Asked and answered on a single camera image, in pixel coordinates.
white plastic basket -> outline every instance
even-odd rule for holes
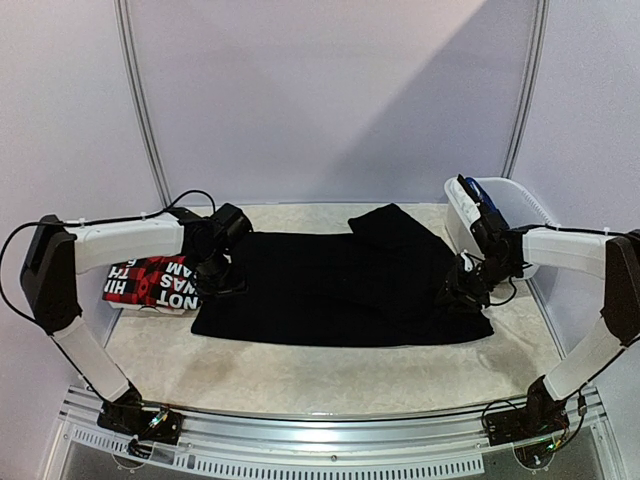
[[[475,179],[489,194],[502,216],[510,227],[519,227],[529,224],[554,224],[551,216],[538,203],[529,191],[513,180],[507,178],[491,177]],[[449,199],[447,208],[446,227],[457,252],[467,250],[469,253],[482,257],[473,235],[470,231],[470,223],[463,214],[463,206],[453,190],[456,178],[450,178],[444,184],[444,191]],[[538,267],[527,268],[522,280],[535,275]]]

beige tabletop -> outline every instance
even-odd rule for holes
[[[373,204],[242,207],[255,230],[349,232],[347,219]],[[450,244],[446,206],[401,205]],[[509,304],[485,314],[495,334],[461,345],[400,348],[297,347],[202,337],[195,314],[125,310],[107,351],[146,400],[256,414],[385,415],[450,409],[522,395],[560,361],[525,282]],[[494,292],[506,299],[509,285]]]

black cloth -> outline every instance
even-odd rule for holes
[[[205,301],[198,335],[287,345],[438,345],[493,333],[482,314],[449,313],[434,298],[454,262],[449,247],[397,205],[349,220],[353,233],[247,234],[232,252],[245,294]]]

red plaid fabric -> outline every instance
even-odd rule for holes
[[[150,257],[111,267],[102,298],[112,303],[194,310],[200,302],[184,257]]]

slotted metal vent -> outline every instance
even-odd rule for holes
[[[73,440],[93,448],[128,456],[127,443],[103,431],[75,426]],[[234,462],[195,453],[178,453],[171,468],[230,480],[421,480],[461,478],[484,473],[482,455],[412,463],[407,466],[286,466]]]

